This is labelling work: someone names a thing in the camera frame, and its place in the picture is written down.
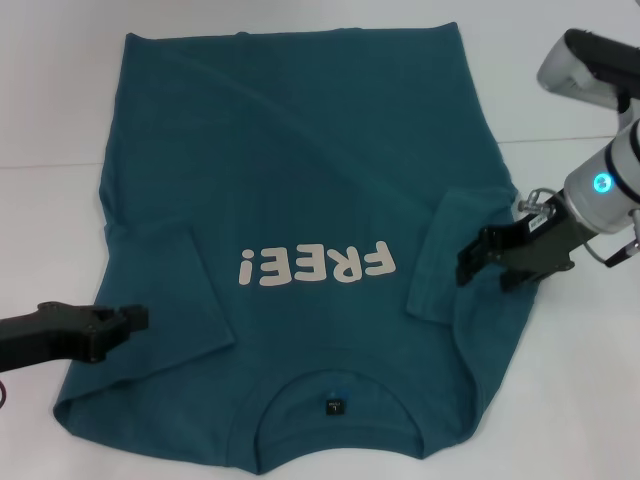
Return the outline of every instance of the blue led light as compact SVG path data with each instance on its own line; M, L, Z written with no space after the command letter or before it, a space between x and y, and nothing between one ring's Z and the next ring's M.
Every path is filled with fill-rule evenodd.
M613 188L613 178L608 173L599 173L593 179L593 189L598 193L607 193Z

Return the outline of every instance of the shirt sleeve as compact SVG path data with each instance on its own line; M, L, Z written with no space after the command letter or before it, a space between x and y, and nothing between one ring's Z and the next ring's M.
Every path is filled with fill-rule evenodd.
M149 328L116 347L105 362L74 362L55 413L117 382L140 379L235 342L187 226L109 228L109 263L96 304L149 309Z
M418 256L407 313L451 328L454 344L475 382L484 411L507 370L537 292L523 285L504 293L497 265L464 287L456 284L457 254L487 224L513 222L513 189L451 189L435 212Z

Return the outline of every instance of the t-shirt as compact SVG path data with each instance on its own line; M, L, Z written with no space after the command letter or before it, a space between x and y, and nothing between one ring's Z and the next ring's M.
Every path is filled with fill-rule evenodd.
M74 363L74 435L264 473L340 447L464 441L535 296L457 252L515 189L456 24L128 35L100 185L96 303L150 328Z

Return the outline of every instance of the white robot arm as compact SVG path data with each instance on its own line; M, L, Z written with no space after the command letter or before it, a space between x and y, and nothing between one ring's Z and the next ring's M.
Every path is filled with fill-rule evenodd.
M520 210L529 215L509 226L487 226L458 255L460 286L488 263L507 268L508 291L573 268L569 253L584 245L608 267L640 250L640 49L569 30L547 55L538 82L548 91L618 112L619 131L602 150L574 170L564 189L537 189ZM551 193L538 203L540 193ZM635 225L636 239L607 260L588 247L594 236Z

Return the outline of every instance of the white table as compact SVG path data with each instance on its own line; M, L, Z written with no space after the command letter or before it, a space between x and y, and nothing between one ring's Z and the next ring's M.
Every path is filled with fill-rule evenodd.
M640 45L633 0L1 0L0 318L44 300L90 303L106 264L97 199L124 35L151 38L428 27L457 21L489 125L523 192L559 188L604 145L615 115L543 92L562 33ZM611 253L630 238L596 238ZM274 479L640 478L640 264L577 267L544 282L477 434L425 461L333 450ZM66 362L0 375L0 475L11 479L234 479L238 470L132 455L70 436L51 416Z

